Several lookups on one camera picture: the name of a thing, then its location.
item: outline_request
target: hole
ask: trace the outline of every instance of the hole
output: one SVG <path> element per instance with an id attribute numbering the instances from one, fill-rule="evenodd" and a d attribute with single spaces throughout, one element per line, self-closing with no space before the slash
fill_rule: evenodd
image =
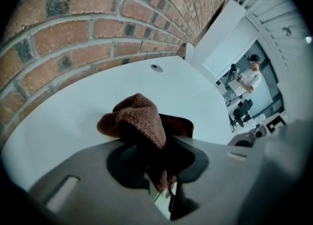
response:
<path id="1" fill-rule="evenodd" d="M 152 65 L 151 65 L 151 68 L 152 68 L 152 70 L 154 70 L 155 72 L 159 72 L 159 73 L 162 73 L 162 72 L 163 72 L 163 69 L 162 69 L 160 66 L 158 66 L 158 65 L 152 64 Z"/>

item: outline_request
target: table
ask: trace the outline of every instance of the table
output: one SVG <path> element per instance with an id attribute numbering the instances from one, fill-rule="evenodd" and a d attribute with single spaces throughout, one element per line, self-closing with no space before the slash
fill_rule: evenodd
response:
<path id="1" fill-rule="evenodd" d="M 163 72 L 151 69 L 155 64 Z M 216 87 L 178 56 L 111 68 L 51 96 L 12 133 L 1 159 L 13 182 L 25 190 L 76 152 L 115 140 L 100 134 L 103 114 L 135 93 L 152 100 L 159 113 L 194 125 L 194 138 L 228 144 L 234 134 L 224 99 Z"/>

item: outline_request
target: person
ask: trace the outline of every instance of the person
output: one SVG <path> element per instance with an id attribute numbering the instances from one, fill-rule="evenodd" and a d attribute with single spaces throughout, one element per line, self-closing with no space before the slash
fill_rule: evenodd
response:
<path id="1" fill-rule="evenodd" d="M 230 101 L 246 98 L 259 86 L 262 77 L 260 73 L 260 57 L 256 54 L 250 55 L 248 58 L 251 69 L 247 69 L 240 75 L 234 74 L 234 78 L 226 85 L 226 92 L 223 94 L 226 105 L 230 105 Z"/>

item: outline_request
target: desk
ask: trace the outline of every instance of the desk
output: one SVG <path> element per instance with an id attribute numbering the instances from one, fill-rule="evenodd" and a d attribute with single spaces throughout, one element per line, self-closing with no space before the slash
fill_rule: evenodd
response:
<path id="1" fill-rule="evenodd" d="M 156 64 L 164 72 L 155 72 Z M 1 154 L 9 177 L 25 190 L 76 152 L 115 140 L 100 134 L 103 114 L 135 93 L 152 100 L 159 113 L 194 125 L 194 138 L 228 144 L 234 134 L 225 102 L 215 86 L 178 56 L 108 69 L 80 80 L 36 108 L 10 136 Z"/>

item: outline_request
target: black chair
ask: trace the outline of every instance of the black chair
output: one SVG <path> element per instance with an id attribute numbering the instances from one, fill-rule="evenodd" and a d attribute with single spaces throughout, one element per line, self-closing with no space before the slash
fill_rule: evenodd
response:
<path id="1" fill-rule="evenodd" d="M 248 111 L 253 106 L 253 102 L 251 100 L 244 100 L 244 102 L 240 102 L 238 104 L 238 108 L 235 109 L 233 115 L 234 119 L 229 116 L 230 125 L 233 127 L 233 132 L 235 131 L 235 126 L 238 123 L 241 127 L 244 127 L 244 122 L 247 122 L 251 119 L 251 116 L 248 114 Z"/>

